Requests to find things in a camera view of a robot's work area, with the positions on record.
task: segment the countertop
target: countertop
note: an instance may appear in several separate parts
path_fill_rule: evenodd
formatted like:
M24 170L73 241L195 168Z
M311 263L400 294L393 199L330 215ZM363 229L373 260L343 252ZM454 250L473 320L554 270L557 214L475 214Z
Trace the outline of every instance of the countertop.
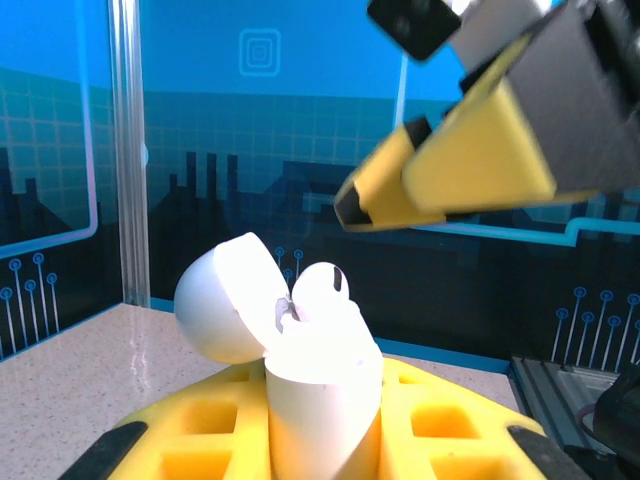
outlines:
M517 409L504 375L396 358ZM128 305L46 340L1 364L0 477L57 479L123 417L224 367L173 315Z

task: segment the open lid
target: open lid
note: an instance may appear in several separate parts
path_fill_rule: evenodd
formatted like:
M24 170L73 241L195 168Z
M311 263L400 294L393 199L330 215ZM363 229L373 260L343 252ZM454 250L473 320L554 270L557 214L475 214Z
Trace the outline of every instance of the open lid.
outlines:
M288 298L271 253L247 233L191 264L178 282L174 308L182 332L202 355L239 364L278 348L278 310Z

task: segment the yellow foam block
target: yellow foam block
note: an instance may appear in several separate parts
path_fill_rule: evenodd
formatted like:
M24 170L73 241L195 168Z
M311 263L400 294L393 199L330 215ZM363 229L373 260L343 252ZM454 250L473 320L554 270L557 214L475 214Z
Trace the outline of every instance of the yellow foam block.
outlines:
M507 432L528 417L392 359L382 395L380 480L545 478ZM109 479L271 479L268 412L264 362L229 367L123 419L148 429Z

